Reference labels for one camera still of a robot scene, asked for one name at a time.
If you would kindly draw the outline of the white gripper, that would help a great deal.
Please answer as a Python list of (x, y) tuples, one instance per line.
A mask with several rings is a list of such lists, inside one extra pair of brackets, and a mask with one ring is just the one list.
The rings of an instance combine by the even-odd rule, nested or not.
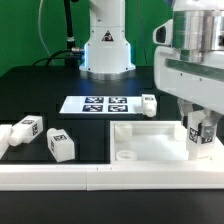
[(212, 143), (224, 115), (224, 51), (205, 52), (202, 64), (182, 61), (180, 51), (170, 47), (172, 28), (170, 19), (153, 32), (153, 41), (158, 44), (154, 53), (156, 87), (179, 98), (177, 104), (185, 128), (193, 103), (208, 108), (203, 111), (200, 136), (202, 144)]

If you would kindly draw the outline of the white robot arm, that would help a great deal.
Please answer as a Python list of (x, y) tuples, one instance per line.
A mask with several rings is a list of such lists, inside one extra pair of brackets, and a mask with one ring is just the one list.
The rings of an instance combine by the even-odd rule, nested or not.
[[(178, 98), (193, 139), (216, 135), (224, 115), (224, 0), (170, 0), (172, 18), (153, 31), (156, 87)], [(125, 38), (125, 0), (90, 0), (82, 73), (116, 79), (135, 69)]]

